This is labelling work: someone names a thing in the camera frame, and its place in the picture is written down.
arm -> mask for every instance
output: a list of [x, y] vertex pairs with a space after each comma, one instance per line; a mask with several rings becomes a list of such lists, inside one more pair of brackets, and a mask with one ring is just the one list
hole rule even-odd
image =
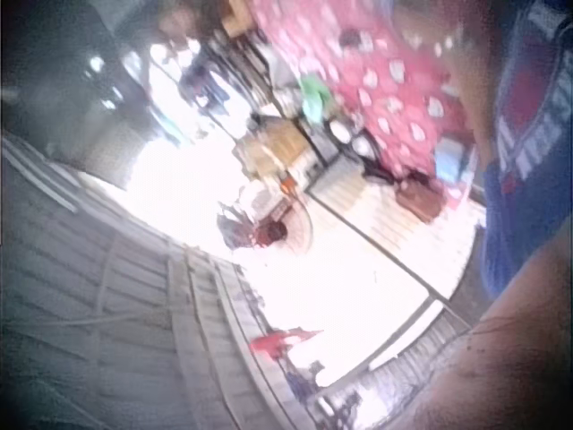
[[[432, 4], [401, 0], [396, 4], [393, 22], [402, 34], [416, 34], [423, 43], [433, 46], [443, 45], [449, 35], [449, 26], [440, 22], [432, 12]], [[482, 169], [485, 169], [495, 158], [492, 147], [494, 137], [493, 106], [495, 100], [495, 70], [491, 65], [491, 26], [478, 27], [483, 34], [478, 36], [476, 46], [470, 49], [454, 48], [444, 51], [442, 60], [451, 74], [451, 79], [460, 92], [460, 100], [466, 111], [468, 122], [474, 131], [474, 137]]]
[[472, 330], [408, 428], [571, 428], [570, 223]]

